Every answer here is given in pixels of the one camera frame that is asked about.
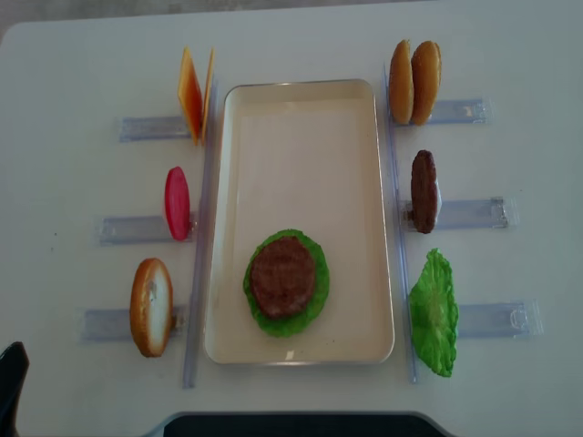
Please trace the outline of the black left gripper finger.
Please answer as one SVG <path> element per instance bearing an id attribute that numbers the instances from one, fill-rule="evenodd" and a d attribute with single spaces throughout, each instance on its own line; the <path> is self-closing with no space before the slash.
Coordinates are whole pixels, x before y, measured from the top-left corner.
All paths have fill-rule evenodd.
<path id="1" fill-rule="evenodd" d="M 2 436 L 17 436 L 15 425 L 17 408 L 29 364 L 22 341 L 15 341 L 1 354 L 0 417 Z"/>

